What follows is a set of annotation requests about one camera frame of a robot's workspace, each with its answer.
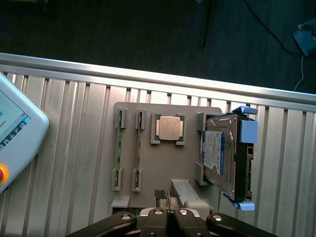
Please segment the green RAM stick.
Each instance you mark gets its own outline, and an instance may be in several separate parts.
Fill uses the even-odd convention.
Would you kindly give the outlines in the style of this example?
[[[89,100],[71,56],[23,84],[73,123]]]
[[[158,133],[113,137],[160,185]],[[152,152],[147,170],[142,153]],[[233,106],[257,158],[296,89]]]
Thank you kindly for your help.
[[[141,146],[141,130],[142,130],[142,115],[143,112],[138,113],[138,128],[137,128],[137,154],[136,154],[136,181],[135,187],[139,186],[139,166],[140,166],[140,146]]]
[[[116,144],[116,168],[115,168],[115,187],[119,186],[119,169],[120,169],[120,150],[121,150],[121,120],[122,120],[122,111],[118,111],[118,120],[117,120],[117,144]]]

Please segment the grey parts rack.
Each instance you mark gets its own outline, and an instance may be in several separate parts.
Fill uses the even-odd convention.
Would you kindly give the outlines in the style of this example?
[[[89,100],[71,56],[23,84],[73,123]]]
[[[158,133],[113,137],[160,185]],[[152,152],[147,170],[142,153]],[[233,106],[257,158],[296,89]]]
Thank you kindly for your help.
[[[113,131],[116,155],[118,111],[122,111],[121,150],[118,187],[115,187],[115,168],[112,190],[115,197],[110,210],[154,207],[155,190],[169,190],[172,180],[193,182],[196,163],[200,158],[200,134],[205,129],[207,115],[221,114],[217,107],[163,105],[117,102],[114,106]],[[139,186],[136,181],[138,113],[142,111]],[[156,116],[184,118],[184,136],[179,141],[159,140],[155,137]]]

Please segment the hard disk with blue label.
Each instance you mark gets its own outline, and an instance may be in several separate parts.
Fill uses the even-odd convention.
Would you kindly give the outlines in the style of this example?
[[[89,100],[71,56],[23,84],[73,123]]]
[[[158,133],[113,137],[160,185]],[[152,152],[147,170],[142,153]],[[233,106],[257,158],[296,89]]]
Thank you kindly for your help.
[[[201,151],[204,177],[232,200],[236,194],[236,142],[237,115],[223,115],[206,120]]]

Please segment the silver CPU chip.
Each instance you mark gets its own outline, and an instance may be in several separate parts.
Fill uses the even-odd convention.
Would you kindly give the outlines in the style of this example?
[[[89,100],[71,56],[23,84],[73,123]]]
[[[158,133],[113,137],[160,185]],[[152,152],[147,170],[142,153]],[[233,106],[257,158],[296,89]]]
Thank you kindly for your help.
[[[184,136],[184,118],[156,116],[155,137],[165,141],[179,141]]]

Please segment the blue disk caddy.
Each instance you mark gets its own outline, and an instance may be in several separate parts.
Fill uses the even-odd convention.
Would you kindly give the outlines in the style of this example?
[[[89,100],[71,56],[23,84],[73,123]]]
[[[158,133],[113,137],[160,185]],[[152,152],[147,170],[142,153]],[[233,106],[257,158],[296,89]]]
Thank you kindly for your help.
[[[254,145],[258,142],[258,121],[250,118],[258,110],[249,106],[240,106],[228,115],[236,116],[237,134],[233,137],[233,190],[225,196],[236,209],[255,210],[252,201],[251,177],[254,158]]]

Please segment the grey teach pendant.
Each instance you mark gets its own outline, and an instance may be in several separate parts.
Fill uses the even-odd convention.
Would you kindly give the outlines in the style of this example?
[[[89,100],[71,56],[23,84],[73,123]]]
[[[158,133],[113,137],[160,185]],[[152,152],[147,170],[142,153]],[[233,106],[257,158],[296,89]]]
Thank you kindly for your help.
[[[47,115],[0,73],[0,194],[38,153]]]

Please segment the black furniture leg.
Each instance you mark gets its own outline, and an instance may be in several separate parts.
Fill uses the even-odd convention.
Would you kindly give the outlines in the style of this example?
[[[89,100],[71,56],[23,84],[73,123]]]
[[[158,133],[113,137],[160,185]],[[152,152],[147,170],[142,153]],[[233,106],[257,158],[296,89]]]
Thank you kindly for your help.
[[[202,40],[203,48],[205,48],[207,44],[208,28],[209,28],[211,13],[212,13],[212,5],[213,5],[213,0],[207,0],[207,8],[205,12],[205,26],[204,26],[203,40]]]

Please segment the blue box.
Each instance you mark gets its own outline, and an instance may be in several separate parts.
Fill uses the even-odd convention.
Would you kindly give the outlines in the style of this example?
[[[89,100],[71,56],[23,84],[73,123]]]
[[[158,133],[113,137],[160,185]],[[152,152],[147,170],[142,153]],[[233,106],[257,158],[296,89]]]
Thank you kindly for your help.
[[[316,54],[316,17],[295,27],[292,35],[305,56]]]

